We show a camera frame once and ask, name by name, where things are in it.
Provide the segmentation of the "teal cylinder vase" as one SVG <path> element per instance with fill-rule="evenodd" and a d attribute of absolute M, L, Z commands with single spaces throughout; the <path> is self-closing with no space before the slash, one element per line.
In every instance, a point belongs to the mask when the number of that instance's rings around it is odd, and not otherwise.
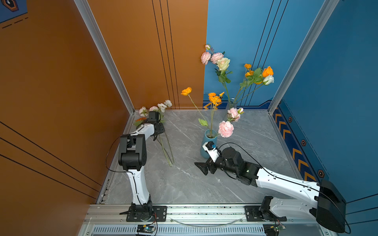
<path fill-rule="evenodd" d="M 216 135 L 216 132 L 214 130 L 208 129 L 203 136 L 200 147 L 200 154 L 205 159 L 208 159 L 210 157 L 208 150 L 212 149 L 212 145 L 217 144 L 217 137 L 214 137 L 214 135 Z"/>

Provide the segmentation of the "pink carnation flower stem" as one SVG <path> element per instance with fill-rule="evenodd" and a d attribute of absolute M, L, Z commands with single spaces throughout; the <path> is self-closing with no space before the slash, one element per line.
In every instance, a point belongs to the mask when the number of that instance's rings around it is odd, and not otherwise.
<path fill-rule="evenodd" d="M 219 124 L 217 136 L 220 135 L 223 138 L 229 138 L 234 131 L 233 123 L 238 122 L 244 114 L 243 108 L 230 108 L 227 110 L 226 120 Z"/>

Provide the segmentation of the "clear ribbed glass vase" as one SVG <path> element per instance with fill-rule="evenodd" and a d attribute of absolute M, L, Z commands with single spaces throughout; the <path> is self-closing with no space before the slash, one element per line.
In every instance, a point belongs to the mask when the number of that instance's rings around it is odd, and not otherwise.
<path fill-rule="evenodd" d="M 225 112 L 224 112 L 223 118 L 227 119 L 228 110 L 230 110 L 231 108 L 236 108 L 236 107 L 237 107 L 237 105 L 234 103 L 234 100 L 231 100 L 230 102 L 228 102 L 227 106 L 226 106 L 226 109 L 225 109 Z"/>

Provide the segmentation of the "orange poppy stem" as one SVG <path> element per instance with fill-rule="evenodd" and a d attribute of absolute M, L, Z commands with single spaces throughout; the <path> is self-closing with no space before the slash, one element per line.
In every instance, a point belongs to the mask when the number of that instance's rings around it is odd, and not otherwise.
<path fill-rule="evenodd" d="M 220 94 L 211 92 L 208 94 L 208 99 L 206 100 L 207 103 L 203 107 L 205 110 L 210 112 L 210 118 L 207 119 L 203 115 L 203 112 L 199 109 L 199 107 L 193 101 L 191 97 L 192 91 L 193 90 L 191 87 L 187 87 L 186 89 L 181 91 L 181 95 L 187 96 L 192 102 L 193 106 L 196 108 L 196 110 L 200 113 L 201 117 L 198 119 L 198 122 L 201 126 L 208 128 L 210 133 L 207 134 L 207 137 L 210 139 L 216 138 L 218 134 L 213 129 L 214 128 L 214 115 L 215 115 L 215 111 L 218 109 L 218 106 L 222 104 L 222 98 L 223 98 L 224 92 Z"/>

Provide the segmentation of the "pale pink flower spray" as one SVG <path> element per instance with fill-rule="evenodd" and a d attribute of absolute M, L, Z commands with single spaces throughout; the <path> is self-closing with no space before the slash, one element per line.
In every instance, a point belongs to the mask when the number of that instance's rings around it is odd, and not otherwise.
<path fill-rule="evenodd" d="M 150 111 L 157 111 L 157 112 L 159 112 L 160 113 L 160 123 L 158 123 L 158 125 L 160 125 L 160 124 L 164 123 L 164 113 L 165 113 L 165 110 L 167 108 L 171 108 L 171 107 L 172 107 L 172 102 L 170 100 L 166 100 L 165 102 L 158 103 L 157 106 L 152 106 L 150 108 L 146 108 L 145 106 L 142 106 L 142 108 L 140 108 L 138 110 L 138 113 L 139 113 L 140 118 L 141 117 L 148 118 L 148 115 L 149 115 Z M 157 135 L 157 136 L 158 136 L 158 143 L 161 146 L 161 149 L 162 149 L 162 151 L 164 153 L 166 161 L 167 161 L 168 165 L 170 167 L 172 167 L 173 164 L 175 163 L 175 160 L 174 160 L 173 152 L 172 152 L 169 140 L 168 140 L 168 136 L 167 136 L 167 134 L 165 134 L 165 138 L 166 138 L 166 142 L 168 144 L 168 148 L 169 148 L 170 154 L 168 153 L 167 149 L 164 146 L 164 142 L 162 140 L 162 137 L 160 135 Z"/>

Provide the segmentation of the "small orange flower sprig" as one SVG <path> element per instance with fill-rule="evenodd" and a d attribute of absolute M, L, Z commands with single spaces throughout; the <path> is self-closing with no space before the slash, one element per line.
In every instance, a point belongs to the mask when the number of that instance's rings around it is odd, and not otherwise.
<path fill-rule="evenodd" d="M 249 77 L 253 76 L 254 71 L 252 70 L 252 65 L 251 64 L 245 64 L 245 73 L 244 73 L 244 78 L 243 81 L 240 83 L 240 88 L 234 98 L 234 102 L 237 102 L 240 95 L 248 88 L 249 86 Z"/>

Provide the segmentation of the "large orange rose stem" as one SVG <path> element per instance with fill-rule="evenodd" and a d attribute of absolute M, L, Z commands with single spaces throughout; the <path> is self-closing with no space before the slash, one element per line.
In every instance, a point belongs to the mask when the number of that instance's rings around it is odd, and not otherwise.
<path fill-rule="evenodd" d="M 250 93 L 252 90 L 254 90 L 256 87 L 258 87 L 261 83 L 262 80 L 269 76 L 269 75 L 274 75 L 273 69 L 269 66 L 265 69 L 261 69 L 260 67 L 253 70 L 254 74 L 253 76 L 249 77 L 249 86 L 248 88 L 240 95 L 239 99 L 245 96 L 246 94 Z"/>

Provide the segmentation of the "cream rose stem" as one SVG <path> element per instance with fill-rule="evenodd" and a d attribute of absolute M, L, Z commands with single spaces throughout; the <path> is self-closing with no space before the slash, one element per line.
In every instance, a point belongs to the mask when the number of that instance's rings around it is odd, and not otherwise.
<path fill-rule="evenodd" d="M 231 100 L 231 96 L 229 95 L 229 91 L 227 88 L 227 84 L 231 83 L 231 80 L 227 77 L 228 74 L 232 74 L 232 71 L 229 71 L 229 64 L 230 64 L 230 59 L 223 57 L 222 59 L 218 60 L 216 65 L 216 75 L 218 76 L 219 82 L 223 85 L 226 91 L 226 95 L 228 98 L 228 102 Z"/>

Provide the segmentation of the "white rose stem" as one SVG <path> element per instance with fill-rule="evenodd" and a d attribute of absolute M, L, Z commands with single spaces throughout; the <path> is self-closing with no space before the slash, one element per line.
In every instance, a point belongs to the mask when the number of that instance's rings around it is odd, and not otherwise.
<path fill-rule="evenodd" d="M 260 87 L 262 86 L 267 86 L 271 83 L 274 83 L 274 77 L 272 75 L 269 75 L 267 77 L 265 77 L 263 80 L 262 80 L 262 83 L 256 87 L 254 90 L 252 90 L 250 93 L 246 94 L 245 96 L 243 96 L 242 98 L 240 98 L 238 100 L 238 102 L 241 102 L 244 98 L 247 98 L 249 95 L 253 94 L 257 89 L 259 89 Z"/>

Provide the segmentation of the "pink rose branch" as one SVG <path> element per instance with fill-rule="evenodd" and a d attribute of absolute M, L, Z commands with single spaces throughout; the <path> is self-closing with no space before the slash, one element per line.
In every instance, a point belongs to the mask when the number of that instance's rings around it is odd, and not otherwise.
<path fill-rule="evenodd" d="M 202 53 L 200 60 L 203 65 L 212 63 L 217 68 L 217 61 L 225 57 L 225 52 L 215 52 L 213 47 L 210 44 L 205 45 L 205 52 Z"/>

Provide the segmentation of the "orange sunflower stem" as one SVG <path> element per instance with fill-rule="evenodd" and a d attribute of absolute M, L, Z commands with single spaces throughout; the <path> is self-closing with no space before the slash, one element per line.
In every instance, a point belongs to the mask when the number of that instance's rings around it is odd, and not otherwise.
<path fill-rule="evenodd" d="M 142 125 L 145 121 L 147 120 L 146 117 L 141 117 L 139 119 L 137 119 L 133 124 L 134 126 L 136 126 L 137 128 Z"/>

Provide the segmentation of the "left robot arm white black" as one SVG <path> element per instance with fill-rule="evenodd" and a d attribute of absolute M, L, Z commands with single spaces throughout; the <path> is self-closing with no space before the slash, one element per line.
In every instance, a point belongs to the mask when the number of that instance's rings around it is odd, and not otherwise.
<path fill-rule="evenodd" d="M 129 222 L 158 220 L 145 180 L 146 140 L 150 137 L 155 140 L 164 132 L 159 112 L 152 111 L 136 131 L 120 136 L 118 163 L 128 175 L 132 189 Z"/>

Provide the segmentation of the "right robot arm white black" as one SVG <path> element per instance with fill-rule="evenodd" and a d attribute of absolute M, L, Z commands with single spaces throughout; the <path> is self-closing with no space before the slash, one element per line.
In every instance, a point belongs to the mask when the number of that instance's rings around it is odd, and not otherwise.
<path fill-rule="evenodd" d="M 266 196 L 258 210 L 262 220 L 278 222 L 294 217 L 315 220 L 336 233 L 351 231 L 346 222 L 346 200 L 332 182 L 309 182 L 278 174 L 257 162 L 245 161 L 232 147 L 219 150 L 213 142 L 205 143 L 203 149 L 209 158 L 195 165 L 204 175 L 221 170 L 244 185 L 289 196 L 289 199 Z"/>

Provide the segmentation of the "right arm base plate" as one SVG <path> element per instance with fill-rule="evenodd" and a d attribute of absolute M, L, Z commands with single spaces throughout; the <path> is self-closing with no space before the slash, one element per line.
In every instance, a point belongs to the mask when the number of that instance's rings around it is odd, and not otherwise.
<path fill-rule="evenodd" d="M 248 222 L 261 222 L 261 221 L 269 221 L 269 222 L 286 222 L 287 218 L 284 217 L 277 217 L 274 215 L 269 209 L 260 209 L 259 206 L 244 206 L 245 216 Z"/>

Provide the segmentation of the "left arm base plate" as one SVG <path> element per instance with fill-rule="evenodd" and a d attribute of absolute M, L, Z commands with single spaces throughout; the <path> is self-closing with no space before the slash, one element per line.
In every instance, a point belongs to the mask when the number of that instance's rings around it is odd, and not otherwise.
<path fill-rule="evenodd" d="M 126 218 L 127 222 L 154 221 L 165 222 L 167 216 L 167 206 L 140 206 L 132 204 L 129 207 L 129 213 Z"/>

